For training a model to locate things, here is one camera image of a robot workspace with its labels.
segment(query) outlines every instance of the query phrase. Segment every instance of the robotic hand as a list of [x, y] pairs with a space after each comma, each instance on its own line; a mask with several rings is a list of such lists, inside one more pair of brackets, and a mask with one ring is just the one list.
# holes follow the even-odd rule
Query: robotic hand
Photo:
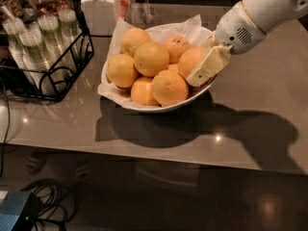
[[284, 21], [308, 13], [308, 0], [243, 0], [225, 14], [216, 30], [202, 43], [209, 53], [187, 78], [198, 87], [220, 72], [231, 54], [242, 54], [265, 39]]

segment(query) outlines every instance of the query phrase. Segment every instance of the bowl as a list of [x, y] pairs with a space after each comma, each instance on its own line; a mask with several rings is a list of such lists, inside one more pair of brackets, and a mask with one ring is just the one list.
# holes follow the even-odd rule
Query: bowl
[[[145, 30], [151, 36], [153, 41], [163, 43], [168, 37], [174, 34], [181, 34], [182, 36], [186, 37], [192, 44], [192, 46], [198, 46], [201, 42], [207, 38], [211, 31], [201, 27], [200, 25], [191, 25], [189, 27], [183, 26], [183, 23], [171, 23], [171, 24], [164, 24], [160, 26], [155, 26]], [[212, 84], [215, 82], [216, 76], [213, 77], [211, 80], [207, 82], [207, 84], [202, 85], [198, 88], [192, 88], [190, 91], [189, 97], [178, 104], [167, 106], [167, 107], [160, 107], [160, 106], [142, 106], [135, 102], [132, 102], [130, 99], [130, 93], [127, 90], [122, 90], [116, 87], [113, 83], [111, 83], [106, 76], [106, 66], [108, 59], [113, 56], [114, 54], [119, 53], [119, 49], [114, 50], [111, 53], [109, 52], [107, 61], [104, 63], [104, 67], [102, 70], [102, 83], [98, 88], [98, 93], [113, 100], [116, 104], [120, 105], [122, 108], [136, 111], [140, 113], [166, 113], [173, 110], [176, 110], [182, 106], [185, 106], [191, 102], [193, 102], [198, 96], [202, 95], [205, 91], [207, 91]]]

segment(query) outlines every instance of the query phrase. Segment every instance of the spice rack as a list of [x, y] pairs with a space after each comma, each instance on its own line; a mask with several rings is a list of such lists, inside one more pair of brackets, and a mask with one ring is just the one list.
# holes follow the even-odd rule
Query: spice rack
[[[59, 66], [59, 63], [70, 54], [76, 70], [66, 65]], [[55, 61], [49, 69], [34, 70], [19, 68], [13, 60], [0, 61], [0, 77], [4, 81], [6, 90], [12, 92], [13, 95], [22, 97], [32, 97], [37, 99], [62, 101], [78, 76], [85, 69], [90, 59], [94, 55], [94, 48], [90, 38], [90, 31], [88, 28], [84, 29], [82, 33], [67, 47], [64, 53]], [[65, 71], [66, 76], [55, 81], [53, 76], [58, 71]], [[28, 81], [29, 74], [41, 76], [39, 85], [33, 85]], [[53, 93], [45, 93], [43, 85], [48, 84]]]

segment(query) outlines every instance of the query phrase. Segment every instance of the white bowl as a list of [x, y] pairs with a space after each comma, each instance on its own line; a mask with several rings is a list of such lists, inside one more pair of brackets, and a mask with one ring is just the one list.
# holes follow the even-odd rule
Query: white bowl
[[[152, 40], [157, 41], [159, 43], [163, 43], [169, 36], [174, 35], [175, 33], [181, 33], [177, 32], [177, 23], [172, 24], [165, 24], [161, 26], [152, 27], [149, 29], [146, 29], [146, 31], [151, 36]], [[204, 28], [204, 27], [198, 27], [194, 30], [194, 32], [186, 32], [187, 39], [191, 41], [192, 38], [190, 38], [189, 35], [192, 35], [193, 42], [192, 46], [200, 45], [201, 42], [207, 38], [211, 31]], [[122, 108], [131, 110], [131, 111], [137, 111], [141, 113], [165, 113], [170, 112], [175, 109], [178, 109], [184, 105], [187, 105], [191, 102], [193, 102], [198, 96], [202, 95], [206, 90], [208, 90], [212, 84], [215, 82], [215, 77], [212, 78], [211, 81], [209, 81], [208, 84], [203, 85], [199, 88], [192, 88], [192, 91], [190, 91], [190, 96], [185, 101], [172, 105], [167, 107], [159, 107], [159, 106], [142, 106], [139, 104], [136, 104], [135, 102], [132, 102], [130, 99], [130, 94], [126, 90], [122, 90], [116, 87], [113, 83], [110, 83], [106, 77], [106, 67], [107, 61], [104, 64], [103, 72], [102, 72], [102, 85], [99, 87], [99, 93], [111, 100], [113, 100], [116, 104], [120, 105]]]

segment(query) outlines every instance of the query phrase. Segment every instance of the countertop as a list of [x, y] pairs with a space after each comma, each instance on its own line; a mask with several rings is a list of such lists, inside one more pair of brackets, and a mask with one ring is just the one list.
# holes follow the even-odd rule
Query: countertop
[[[172, 13], [164, 16], [166, 7], [155, 8], [156, 23], [182, 22], [200, 13], [211, 30], [228, 10], [169, 6]], [[130, 19], [138, 26], [135, 15]], [[159, 115], [124, 110], [97, 94], [111, 38], [92, 41], [95, 55], [62, 102], [10, 96], [7, 143], [308, 173], [308, 33], [297, 20], [270, 32], [248, 53], [232, 56], [209, 91], [193, 103]], [[1, 97], [1, 140], [7, 120]]]

